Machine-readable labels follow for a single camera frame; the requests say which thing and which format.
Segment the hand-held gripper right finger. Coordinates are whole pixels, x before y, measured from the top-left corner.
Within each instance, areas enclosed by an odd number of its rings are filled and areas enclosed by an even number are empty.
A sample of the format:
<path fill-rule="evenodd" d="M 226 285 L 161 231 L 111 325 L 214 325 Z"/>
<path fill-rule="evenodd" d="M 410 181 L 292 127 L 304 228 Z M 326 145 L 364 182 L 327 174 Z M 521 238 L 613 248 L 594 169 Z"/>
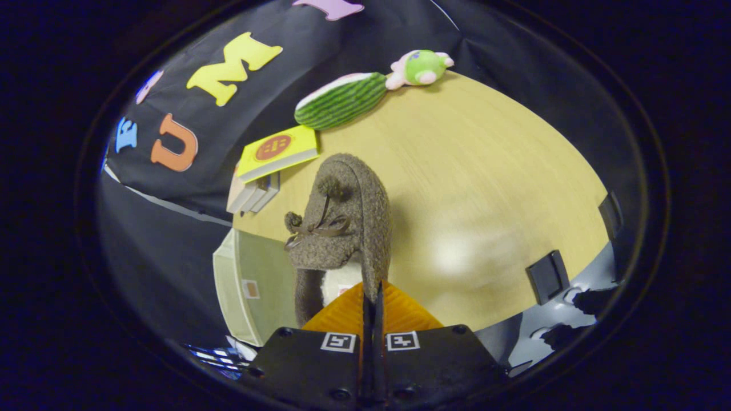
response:
<path fill-rule="evenodd" d="M 443 326 L 397 287 L 381 283 L 374 304 L 376 409 L 471 408 L 507 381 L 468 326 Z"/>

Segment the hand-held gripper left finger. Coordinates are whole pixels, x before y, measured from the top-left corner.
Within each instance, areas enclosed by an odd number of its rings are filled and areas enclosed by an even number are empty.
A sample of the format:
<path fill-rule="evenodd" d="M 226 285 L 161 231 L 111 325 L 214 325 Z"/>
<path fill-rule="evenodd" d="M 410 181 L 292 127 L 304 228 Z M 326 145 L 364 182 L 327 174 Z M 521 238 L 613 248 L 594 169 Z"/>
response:
<path fill-rule="evenodd" d="M 277 328 L 243 373 L 243 387 L 282 408 L 357 410 L 363 302 L 363 284 L 355 284 L 311 328 Z"/>

